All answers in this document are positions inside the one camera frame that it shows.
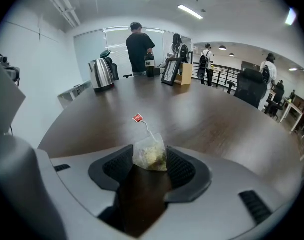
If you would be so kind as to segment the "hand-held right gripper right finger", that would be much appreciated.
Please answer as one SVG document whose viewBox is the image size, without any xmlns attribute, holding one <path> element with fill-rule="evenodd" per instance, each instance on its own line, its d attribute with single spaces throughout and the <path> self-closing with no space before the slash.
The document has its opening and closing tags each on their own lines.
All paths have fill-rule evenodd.
<svg viewBox="0 0 304 240">
<path fill-rule="evenodd" d="M 172 189 L 146 240 L 260 240 L 289 210 L 271 186 L 244 166 L 167 147 Z"/>
</svg>

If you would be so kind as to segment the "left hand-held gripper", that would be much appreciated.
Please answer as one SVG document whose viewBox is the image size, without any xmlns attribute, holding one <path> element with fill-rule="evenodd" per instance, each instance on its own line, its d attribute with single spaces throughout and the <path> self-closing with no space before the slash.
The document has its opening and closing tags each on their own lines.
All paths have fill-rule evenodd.
<svg viewBox="0 0 304 240">
<path fill-rule="evenodd" d="M 20 68 L 11 66 L 0 54 L 0 135 L 13 134 L 11 124 L 25 100 L 19 81 Z"/>
</svg>

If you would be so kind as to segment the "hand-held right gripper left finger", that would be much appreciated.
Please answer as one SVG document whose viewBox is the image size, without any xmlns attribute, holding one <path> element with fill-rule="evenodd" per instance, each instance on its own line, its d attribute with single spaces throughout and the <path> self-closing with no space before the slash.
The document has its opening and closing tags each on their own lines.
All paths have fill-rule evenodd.
<svg viewBox="0 0 304 240">
<path fill-rule="evenodd" d="M 118 189 L 132 169 L 132 156 L 131 144 L 52 159 L 46 152 L 36 150 L 39 167 L 53 169 L 65 189 L 95 217 L 114 209 Z"/>
</svg>

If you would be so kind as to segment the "small paper scrap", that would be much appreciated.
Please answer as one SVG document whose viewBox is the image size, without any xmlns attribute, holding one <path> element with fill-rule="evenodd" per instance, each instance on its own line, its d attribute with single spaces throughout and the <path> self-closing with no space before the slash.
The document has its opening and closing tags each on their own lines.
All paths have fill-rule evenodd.
<svg viewBox="0 0 304 240">
<path fill-rule="evenodd" d="M 153 134 L 146 121 L 138 113 L 132 118 L 136 123 L 146 126 L 148 137 L 136 142 L 133 146 L 133 164 L 147 171 L 166 172 L 167 155 L 163 139 L 159 133 Z"/>
</svg>

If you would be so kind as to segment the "steel electric kettle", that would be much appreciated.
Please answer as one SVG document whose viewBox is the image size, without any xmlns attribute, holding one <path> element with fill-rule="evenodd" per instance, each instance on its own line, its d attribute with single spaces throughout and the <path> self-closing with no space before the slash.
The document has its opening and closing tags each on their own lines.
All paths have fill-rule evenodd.
<svg viewBox="0 0 304 240">
<path fill-rule="evenodd" d="M 107 61 L 109 59 L 111 51 L 105 50 L 100 54 L 99 59 L 92 60 L 88 63 L 90 72 L 90 81 L 93 90 L 103 92 L 114 87 L 114 78 L 111 71 L 111 63 Z"/>
</svg>

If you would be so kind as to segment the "white desk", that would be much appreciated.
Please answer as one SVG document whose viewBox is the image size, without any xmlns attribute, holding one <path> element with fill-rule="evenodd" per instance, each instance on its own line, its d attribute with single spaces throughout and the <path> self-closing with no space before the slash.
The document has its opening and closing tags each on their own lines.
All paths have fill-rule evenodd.
<svg viewBox="0 0 304 240">
<path fill-rule="evenodd" d="M 81 95 L 86 89 L 90 88 L 91 86 L 92 84 L 88 80 L 59 94 L 57 98 L 62 106 L 62 109 L 66 109 L 79 95 Z"/>
</svg>

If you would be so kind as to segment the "light wooden box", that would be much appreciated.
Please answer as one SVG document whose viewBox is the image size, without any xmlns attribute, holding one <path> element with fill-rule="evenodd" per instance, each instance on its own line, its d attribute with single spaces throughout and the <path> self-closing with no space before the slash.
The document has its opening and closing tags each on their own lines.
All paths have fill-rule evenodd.
<svg viewBox="0 0 304 240">
<path fill-rule="evenodd" d="M 192 79 L 193 66 L 190 63 L 182 63 L 179 67 L 179 72 L 176 74 L 174 83 L 180 86 L 190 85 Z"/>
</svg>

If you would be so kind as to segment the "black metal railing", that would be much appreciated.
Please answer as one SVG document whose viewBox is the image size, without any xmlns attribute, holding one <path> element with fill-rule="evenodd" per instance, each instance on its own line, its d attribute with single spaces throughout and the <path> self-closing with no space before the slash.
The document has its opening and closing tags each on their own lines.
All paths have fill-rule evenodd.
<svg viewBox="0 0 304 240">
<path fill-rule="evenodd" d="M 196 79 L 198 81 L 201 81 L 198 79 L 198 63 L 193 63 L 193 69 L 192 69 L 192 78 Z M 230 68 L 227 66 L 221 66 L 217 64 L 212 64 L 210 68 L 211 76 L 211 86 L 213 87 L 225 87 L 228 88 L 231 86 L 233 90 L 236 90 L 237 87 L 237 76 L 241 72 L 238 69 Z M 203 84 L 207 85 L 207 73 L 204 73 L 203 78 Z"/>
</svg>

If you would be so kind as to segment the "grey shell backpack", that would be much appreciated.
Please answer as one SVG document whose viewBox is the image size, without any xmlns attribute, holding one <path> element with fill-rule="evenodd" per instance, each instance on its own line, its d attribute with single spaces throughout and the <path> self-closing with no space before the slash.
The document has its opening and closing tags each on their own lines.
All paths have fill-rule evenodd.
<svg viewBox="0 0 304 240">
<path fill-rule="evenodd" d="M 209 50 L 206 51 L 206 53 L 202 53 L 199 59 L 197 78 L 201 81 L 204 79 L 204 75 L 208 71 L 208 64 L 209 64 L 208 53 Z"/>
<path fill-rule="evenodd" d="M 185 44 L 181 44 L 178 49 L 178 57 L 181 59 L 182 63 L 189 63 L 190 52 Z"/>
</svg>

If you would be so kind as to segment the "black bottle white label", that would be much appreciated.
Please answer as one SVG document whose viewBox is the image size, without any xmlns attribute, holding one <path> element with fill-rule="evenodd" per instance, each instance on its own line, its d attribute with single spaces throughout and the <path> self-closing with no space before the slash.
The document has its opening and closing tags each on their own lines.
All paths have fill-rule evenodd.
<svg viewBox="0 0 304 240">
<path fill-rule="evenodd" d="M 144 57 L 146 76 L 152 78 L 154 76 L 155 61 L 152 53 L 147 53 Z"/>
</svg>

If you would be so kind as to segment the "wooden top desk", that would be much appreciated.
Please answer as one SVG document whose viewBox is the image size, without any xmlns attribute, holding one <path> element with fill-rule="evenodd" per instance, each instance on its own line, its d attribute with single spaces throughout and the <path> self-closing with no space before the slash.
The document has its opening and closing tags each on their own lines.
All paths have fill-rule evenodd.
<svg viewBox="0 0 304 240">
<path fill-rule="evenodd" d="M 298 124 L 299 121 L 300 121 L 300 119 L 302 118 L 303 113 L 301 112 L 301 110 L 300 110 L 298 107 L 296 107 L 296 106 L 295 106 L 291 101 L 289 101 L 288 99 L 286 99 L 286 98 L 283 97 L 282 100 L 284 101 L 284 103 L 287 104 L 287 107 L 286 107 L 286 109 L 285 109 L 283 115 L 281 116 L 281 119 L 280 119 L 279 123 L 281 123 L 281 122 L 288 116 L 289 111 L 290 111 L 291 109 L 293 109 L 294 111 L 296 111 L 296 112 L 298 113 L 298 117 L 297 117 L 297 119 L 295 120 L 295 123 L 294 123 L 294 125 L 292 126 L 292 128 L 291 128 L 291 130 L 290 130 L 290 133 L 292 133 L 292 132 L 295 130 L 297 124 Z"/>
</svg>

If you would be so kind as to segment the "black backpack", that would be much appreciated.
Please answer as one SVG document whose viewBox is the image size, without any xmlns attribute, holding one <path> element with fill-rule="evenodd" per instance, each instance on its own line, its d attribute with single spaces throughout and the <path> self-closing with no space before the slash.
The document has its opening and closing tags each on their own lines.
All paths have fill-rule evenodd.
<svg viewBox="0 0 304 240">
<path fill-rule="evenodd" d="M 261 71 L 262 79 L 265 84 L 270 82 L 270 70 L 266 64 L 263 65 Z"/>
</svg>

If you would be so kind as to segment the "long ceiling light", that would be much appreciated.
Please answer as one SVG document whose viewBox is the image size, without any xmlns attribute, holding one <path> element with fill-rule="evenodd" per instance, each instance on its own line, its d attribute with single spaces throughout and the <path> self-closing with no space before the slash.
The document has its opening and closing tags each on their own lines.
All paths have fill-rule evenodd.
<svg viewBox="0 0 304 240">
<path fill-rule="evenodd" d="M 180 9 L 180 10 L 182 10 L 182 11 L 184 11 L 184 12 L 186 12 L 186 13 L 188 13 L 188 14 L 190 14 L 190 15 L 192 15 L 193 17 L 197 18 L 198 20 L 202 20 L 203 19 L 202 16 L 200 16 L 199 14 L 197 14 L 196 12 L 194 12 L 193 10 L 189 9 L 188 7 L 186 7 L 186 6 L 182 5 L 182 4 L 178 5 L 177 8 Z"/>
</svg>

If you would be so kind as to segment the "black picture frame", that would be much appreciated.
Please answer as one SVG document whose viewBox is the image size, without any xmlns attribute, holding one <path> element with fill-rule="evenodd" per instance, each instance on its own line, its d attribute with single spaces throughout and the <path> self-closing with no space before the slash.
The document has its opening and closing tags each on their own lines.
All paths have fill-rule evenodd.
<svg viewBox="0 0 304 240">
<path fill-rule="evenodd" d="M 169 86 L 174 84 L 181 61 L 182 59 L 180 57 L 167 59 L 164 72 L 162 74 L 161 83 Z"/>
</svg>

